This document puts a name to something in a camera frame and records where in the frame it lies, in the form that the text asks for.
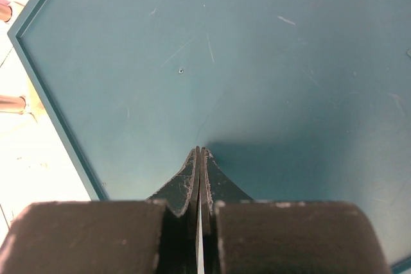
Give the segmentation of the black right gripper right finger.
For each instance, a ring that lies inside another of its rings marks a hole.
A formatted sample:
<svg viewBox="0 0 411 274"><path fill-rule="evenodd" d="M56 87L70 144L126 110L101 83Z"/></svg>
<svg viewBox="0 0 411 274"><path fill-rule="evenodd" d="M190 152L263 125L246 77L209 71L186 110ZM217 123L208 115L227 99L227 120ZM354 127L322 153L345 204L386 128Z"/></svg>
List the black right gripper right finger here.
<svg viewBox="0 0 411 274"><path fill-rule="evenodd" d="M200 150L199 167L199 272L218 273L218 245L214 204L240 203L252 198L219 168L212 153Z"/></svg>

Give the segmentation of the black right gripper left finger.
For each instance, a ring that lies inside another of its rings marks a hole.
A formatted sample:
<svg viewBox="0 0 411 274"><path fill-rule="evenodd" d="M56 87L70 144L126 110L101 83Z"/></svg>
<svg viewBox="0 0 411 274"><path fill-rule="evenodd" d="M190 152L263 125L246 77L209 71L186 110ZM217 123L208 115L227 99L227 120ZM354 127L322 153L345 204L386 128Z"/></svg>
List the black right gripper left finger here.
<svg viewBox="0 0 411 274"><path fill-rule="evenodd" d="M163 201L157 273L196 273L200 148L193 148L180 171L148 199Z"/></svg>

